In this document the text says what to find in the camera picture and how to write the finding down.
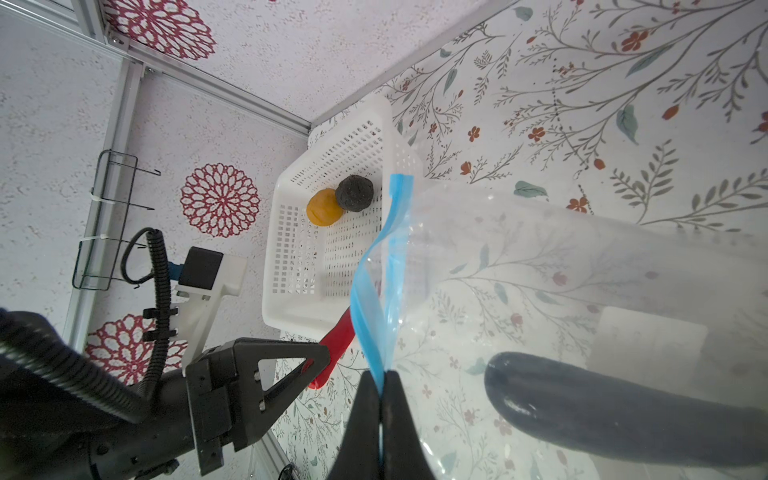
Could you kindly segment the red toy chili pepper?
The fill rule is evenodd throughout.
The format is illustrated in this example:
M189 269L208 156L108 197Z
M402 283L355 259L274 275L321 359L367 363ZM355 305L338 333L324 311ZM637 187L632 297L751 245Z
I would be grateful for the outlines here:
M347 308L336 325L319 342L328 349L330 360L323 371L309 384L309 389L319 390L326 385L338 361L347 352L354 339L354 326L350 309Z

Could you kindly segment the clear zip top bag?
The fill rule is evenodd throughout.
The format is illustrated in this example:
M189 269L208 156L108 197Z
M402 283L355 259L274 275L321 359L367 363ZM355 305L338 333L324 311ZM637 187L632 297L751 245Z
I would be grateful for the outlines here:
M502 352L767 413L767 239L643 228L462 184L390 178L351 287L377 384L400 376L435 479L763 479L752 467L608 459L494 409Z

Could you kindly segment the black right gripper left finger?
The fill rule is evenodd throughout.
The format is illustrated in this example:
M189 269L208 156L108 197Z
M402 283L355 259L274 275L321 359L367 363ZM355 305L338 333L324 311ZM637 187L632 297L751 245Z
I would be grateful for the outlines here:
M380 478L380 396L370 372L362 374L345 434L327 480Z

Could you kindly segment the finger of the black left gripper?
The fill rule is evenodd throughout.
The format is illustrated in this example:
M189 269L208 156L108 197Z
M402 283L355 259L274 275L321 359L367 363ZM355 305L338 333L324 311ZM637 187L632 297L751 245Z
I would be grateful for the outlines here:
M228 387L233 425L230 438L236 451L261 440L309 384L329 365L326 346L311 342L289 342L241 338L232 345L236 376ZM265 388L259 363L296 359L293 370Z

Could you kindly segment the white perforated plastic basket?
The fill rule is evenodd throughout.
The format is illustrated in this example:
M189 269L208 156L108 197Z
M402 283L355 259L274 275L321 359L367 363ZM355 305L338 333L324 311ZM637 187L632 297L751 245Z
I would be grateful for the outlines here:
M392 106L373 95L319 138L278 177L264 267L262 318L281 331L318 340L349 306L354 273L390 208L390 178L421 177L424 164L393 122ZM350 175L372 181L369 208L331 226L313 225L310 199Z

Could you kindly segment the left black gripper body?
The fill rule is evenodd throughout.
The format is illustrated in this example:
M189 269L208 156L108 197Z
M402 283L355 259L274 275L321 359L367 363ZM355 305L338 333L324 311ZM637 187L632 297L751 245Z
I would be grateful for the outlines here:
M192 453L200 475L240 449L240 361L234 348L207 352L163 375L138 421L107 413L11 369L1 381L4 479L153 479Z

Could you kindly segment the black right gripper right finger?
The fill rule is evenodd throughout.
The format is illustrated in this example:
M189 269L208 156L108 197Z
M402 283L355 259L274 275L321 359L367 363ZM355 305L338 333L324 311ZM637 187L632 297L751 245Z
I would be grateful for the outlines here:
M380 400L380 478L434 480L415 428L400 376L388 371Z

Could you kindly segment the dark eggplant toy green tip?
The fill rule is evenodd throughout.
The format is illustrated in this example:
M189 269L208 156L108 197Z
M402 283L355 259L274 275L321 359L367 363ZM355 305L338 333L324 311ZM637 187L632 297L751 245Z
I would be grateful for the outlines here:
M491 358L487 397L516 429L600 457L740 468L767 461L767 413L644 387L519 352Z

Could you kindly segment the black textured toy ball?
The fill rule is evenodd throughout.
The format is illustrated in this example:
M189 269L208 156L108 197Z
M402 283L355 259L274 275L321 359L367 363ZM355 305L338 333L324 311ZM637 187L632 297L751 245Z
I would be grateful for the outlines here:
M361 212L373 201L373 182L360 175L350 175L339 183L335 198L344 211Z

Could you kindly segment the yellow toy potato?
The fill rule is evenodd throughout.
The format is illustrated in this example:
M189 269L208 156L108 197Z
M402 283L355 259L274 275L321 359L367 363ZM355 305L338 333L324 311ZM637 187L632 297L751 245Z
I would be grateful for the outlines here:
M343 216L344 209L336 200L336 191L326 188L317 192L310 199L306 207L306 214L313 225L328 227Z

